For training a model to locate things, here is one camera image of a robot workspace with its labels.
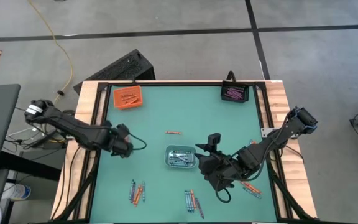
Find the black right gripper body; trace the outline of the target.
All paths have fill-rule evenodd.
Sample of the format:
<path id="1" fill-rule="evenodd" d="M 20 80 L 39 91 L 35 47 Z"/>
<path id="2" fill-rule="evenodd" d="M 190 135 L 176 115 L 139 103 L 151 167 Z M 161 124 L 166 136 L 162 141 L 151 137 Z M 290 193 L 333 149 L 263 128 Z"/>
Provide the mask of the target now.
<path id="1" fill-rule="evenodd" d="M 214 190 L 220 191 L 235 180 L 244 177 L 244 160 L 241 156 L 232 156 L 221 151 L 210 152 L 207 158 L 198 159 L 198 168 L 204 179 Z"/>

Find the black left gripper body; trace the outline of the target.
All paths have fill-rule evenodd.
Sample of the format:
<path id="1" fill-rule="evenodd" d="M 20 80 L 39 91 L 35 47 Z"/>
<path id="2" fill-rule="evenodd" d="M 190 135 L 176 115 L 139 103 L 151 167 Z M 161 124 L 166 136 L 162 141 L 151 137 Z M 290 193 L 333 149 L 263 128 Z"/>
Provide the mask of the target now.
<path id="1" fill-rule="evenodd" d="M 111 156 L 129 157 L 133 152 L 133 144 L 127 142 L 124 138 L 116 137 L 109 143 Z"/>

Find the clear centre tray with screws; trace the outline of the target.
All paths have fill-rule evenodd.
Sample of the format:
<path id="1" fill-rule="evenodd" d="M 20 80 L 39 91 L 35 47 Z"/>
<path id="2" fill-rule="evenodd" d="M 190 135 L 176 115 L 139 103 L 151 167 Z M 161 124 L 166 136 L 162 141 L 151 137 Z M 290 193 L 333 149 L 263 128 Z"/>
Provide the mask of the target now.
<path id="1" fill-rule="evenodd" d="M 186 157 L 187 159 L 191 159 L 192 162 L 192 166 L 171 166 L 169 164 L 169 158 L 176 158 L 176 157 L 170 157 L 169 154 L 171 154 L 170 152 L 171 151 L 190 151 L 192 152 L 191 154 L 187 154 L 188 157 Z M 165 164 L 169 167 L 172 167 L 172 168 L 181 168 L 181 169 L 192 169 L 194 167 L 197 166 L 197 163 L 198 163 L 198 159 L 195 157 L 194 153 L 196 152 L 196 149 L 194 147 L 191 147 L 191 146 L 180 146 L 180 145 L 169 145 L 167 146 L 166 150 L 165 150 Z"/>

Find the orange plastic basket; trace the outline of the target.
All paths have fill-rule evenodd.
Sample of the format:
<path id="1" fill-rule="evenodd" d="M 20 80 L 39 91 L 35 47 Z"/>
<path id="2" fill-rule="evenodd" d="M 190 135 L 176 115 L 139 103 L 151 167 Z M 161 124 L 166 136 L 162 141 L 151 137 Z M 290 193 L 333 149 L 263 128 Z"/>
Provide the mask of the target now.
<path id="1" fill-rule="evenodd" d="M 125 94 L 125 93 L 135 93 L 139 101 L 137 103 L 127 105 L 125 102 L 121 101 L 122 100 L 121 94 Z M 114 107 L 120 110 L 135 108 L 142 105 L 142 90 L 141 90 L 141 86 L 139 85 L 115 89 L 113 91 L 113 97 L 114 97 Z"/>

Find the black plastic basket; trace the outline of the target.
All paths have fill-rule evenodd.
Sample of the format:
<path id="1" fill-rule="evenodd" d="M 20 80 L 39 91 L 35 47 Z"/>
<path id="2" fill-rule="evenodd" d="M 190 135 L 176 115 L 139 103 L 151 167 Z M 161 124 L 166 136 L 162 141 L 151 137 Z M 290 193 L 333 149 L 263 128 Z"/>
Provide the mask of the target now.
<path id="1" fill-rule="evenodd" d="M 229 87 L 244 89 L 244 94 L 242 95 L 242 100 L 231 101 L 231 102 L 245 103 L 246 101 L 249 100 L 249 85 L 243 84 L 243 83 L 238 83 L 238 82 L 225 81 L 225 80 L 222 82 L 222 86 L 221 86 L 221 99 L 224 96 L 224 94 L 227 92 L 227 89 Z"/>

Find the black floor beam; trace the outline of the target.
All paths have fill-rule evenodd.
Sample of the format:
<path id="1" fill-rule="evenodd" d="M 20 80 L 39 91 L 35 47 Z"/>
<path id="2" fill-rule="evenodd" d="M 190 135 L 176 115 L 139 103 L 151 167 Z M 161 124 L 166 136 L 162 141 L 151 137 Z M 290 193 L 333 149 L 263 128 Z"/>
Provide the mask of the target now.
<path id="1" fill-rule="evenodd" d="M 59 181 L 61 174 L 60 169 L 3 151 L 0 153 L 0 169 L 13 170 L 54 181 Z"/>

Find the white plastic bottle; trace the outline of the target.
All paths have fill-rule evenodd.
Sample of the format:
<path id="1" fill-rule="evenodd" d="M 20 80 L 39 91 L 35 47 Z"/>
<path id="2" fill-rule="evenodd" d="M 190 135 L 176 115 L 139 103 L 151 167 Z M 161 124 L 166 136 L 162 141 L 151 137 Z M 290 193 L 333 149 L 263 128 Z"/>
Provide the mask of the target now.
<path id="1" fill-rule="evenodd" d="M 2 199 L 4 200 L 27 200 L 31 194 L 31 188 L 28 185 L 5 183 Z"/>

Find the wooden table frame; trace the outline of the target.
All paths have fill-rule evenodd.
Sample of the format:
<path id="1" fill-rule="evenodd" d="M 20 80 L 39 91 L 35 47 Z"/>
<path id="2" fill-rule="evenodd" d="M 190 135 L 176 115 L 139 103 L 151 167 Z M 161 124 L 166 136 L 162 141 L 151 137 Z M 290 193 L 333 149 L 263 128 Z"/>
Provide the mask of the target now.
<path id="1" fill-rule="evenodd" d="M 264 126 L 278 127 L 289 111 L 287 95 L 281 80 L 255 80 L 255 93 L 258 110 Z M 103 106 L 107 104 L 108 81 L 85 81 L 82 84 L 76 107 L 75 117 L 86 123 L 101 122 Z M 139 80 L 140 85 L 220 85 L 219 80 Z M 69 202 L 80 188 L 80 184 L 90 173 L 94 164 L 93 152 L 79 152 L 75 141 L 68 143 L 65 154 L 65 165 L 62 167 L 58 188 L 53 203 L 52 216 L 62 213 L 65 204 Z M 316 209 L 311 195 L 310 185 L 306 175 L 305 165 L 293 153 L 286 152 L 283 156 L 274 155 L 273 170 L 287 187 L 302 209 L 312 217 L 316 217 Z M 290 208 L 288 199 L 273 186 L 273 194 L 277 197 L 279 217 L 282 219 L 297 219 L 294 209 Z"/>

